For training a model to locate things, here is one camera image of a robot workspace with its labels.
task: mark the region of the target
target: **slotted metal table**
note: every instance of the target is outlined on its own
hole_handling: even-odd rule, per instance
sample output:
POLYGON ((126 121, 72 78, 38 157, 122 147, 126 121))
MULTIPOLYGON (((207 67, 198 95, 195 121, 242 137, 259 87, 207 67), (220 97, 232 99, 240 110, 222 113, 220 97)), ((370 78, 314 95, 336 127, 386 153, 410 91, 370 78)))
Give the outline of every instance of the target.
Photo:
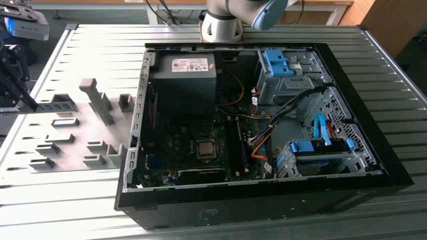
MULTIPOLYGON (((244 32, 247 42, 330 45, 415 185, 339 214, 146 231, 114 210, 118 168, 31 173, 24 156, 40 139, 23 136, 35 129, 35 116, 50 122, 58 115, 22 115, 0 149, 1 239, 427 239, 427 100, 372 35, 355 26, 288 25, 268 32, 246 27, 244 32)), ((82 76, 98 79, 100 92, 135 96, 144 44, 199 42, 199 37, 196 25, 70 25, 32 96, 42 100, 50 92, 63 93, 82 76)), ((88 102, 80 95, 74 100, 88 102)), ((79 144, 68 147, 78 151, 79 144)))

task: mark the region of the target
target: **orange wire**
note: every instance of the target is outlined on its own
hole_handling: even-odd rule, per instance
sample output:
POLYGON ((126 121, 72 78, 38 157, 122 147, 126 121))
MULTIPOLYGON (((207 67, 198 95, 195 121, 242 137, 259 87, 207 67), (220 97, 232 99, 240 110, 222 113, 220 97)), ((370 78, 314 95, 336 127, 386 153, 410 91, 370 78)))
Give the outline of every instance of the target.
POLYGON ((251 154, 251 157, 252 157, 252 158, 263 157, 263 159, 267 159, 267 157, 259 156, 259 155, 255 155, 255 154, 256 154, 258 150, 260 149, 260 147, 263 146, 264 142, 267 141, 267 139, 270 138, 271 135, 272 135, 272 133, 268 133, 268 135, 267 135, 267 136, 264 137, 264 139, 260 141, 258 147, 255 148, 255 150, 254 150, 254 152, 252 152, 252 154, 251 154))
POLYGON ((336 138, 336 134, 335 134, 335 131, 334 131, 334 128, 332 128, 331 124, 327 123, 326 126, 327 126, 327 129, 328 129, 328 133, 331 134, 331 137, 336 138))
MULTIPOLYGON (((255 108, 256 108, 256 106, 252 107, 252 115, 254 115, 254 117, 260 118, 263 115, 256 115, 255 108)), ((266 118, 271 119, 272 117, 268 114, 266 114, 266 118)))
POLYGON ((218 106, 218 107, 226 107, 226 106, 230 106, 230 105, 236 104, 236 103, 243 99, 243 96, 244 96, 244 94, 246 94, 246 88, 243 87, 243 84, 242 84, 239 78, 236 77, 236 75, 234 75, 232 72, 228 71, 228 70, 226 70, 226 69, 223 69, 223 72, 227 72, 227 73, 234 77, 234 79, 236 80, 236 82, 238 82, 239 85, 240 85, 242 92, 240 92, 240 97, 239 97, 239 99, 238 99, 236 101, 228 102, 228 103, 216 104, 215 106, 218 106))

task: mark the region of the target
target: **wooden cabinet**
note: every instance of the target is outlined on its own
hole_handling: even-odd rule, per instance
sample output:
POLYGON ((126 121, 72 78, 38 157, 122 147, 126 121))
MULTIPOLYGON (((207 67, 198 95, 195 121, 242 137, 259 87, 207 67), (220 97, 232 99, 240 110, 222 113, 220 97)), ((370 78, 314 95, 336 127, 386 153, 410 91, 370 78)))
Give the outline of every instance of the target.
POLYGON ((340 25, 364 25, 395 57, 427 23, 427 0, 355 0, 340 25))

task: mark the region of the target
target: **power supply label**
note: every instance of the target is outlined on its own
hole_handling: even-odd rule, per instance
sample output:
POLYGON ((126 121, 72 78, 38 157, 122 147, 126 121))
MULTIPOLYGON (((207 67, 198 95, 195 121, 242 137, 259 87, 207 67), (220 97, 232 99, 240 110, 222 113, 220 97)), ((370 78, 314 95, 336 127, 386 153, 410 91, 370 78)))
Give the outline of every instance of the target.
POLYGON ((207 72, 207 58, 176 58, 172 60, 172 72, 207 72))

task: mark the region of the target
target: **wire bundle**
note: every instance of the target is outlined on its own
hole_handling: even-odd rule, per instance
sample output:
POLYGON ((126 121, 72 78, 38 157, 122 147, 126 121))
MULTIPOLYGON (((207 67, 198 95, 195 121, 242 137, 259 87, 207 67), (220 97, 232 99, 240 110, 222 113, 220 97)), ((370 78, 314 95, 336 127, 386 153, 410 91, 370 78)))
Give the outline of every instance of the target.
POLYGON ((248 141, 250 144, 254 144, 254 143, 256 143, 256 141, 259 141, 262 139, 262 141, 256 145, 254 152, 251 154, 252 158, 268 160, 268 158, 266 156, 258 155, 256 152, 259 151, 260 147, 266 144, 267 139, 271 137, 274 129, 275 129, 276 125, 279 124, 280 118, 296 109, 296 107, 299 106, 299 103, 304 99, 304 97, 307 97, 308 95, 315 94, 315 93, 322 93, 326 90, 327 90, 327 86, 319 86, 319 87, 315 87, 314 89, 306 90, 299 95, 292 97, 291 100, 288 100, 286 102, 286 104, 282 105, 282 107, 279 108, 279 110, 275 112, 275 114, 272 115, 272 117, 270 119, 268 126, 248 141))

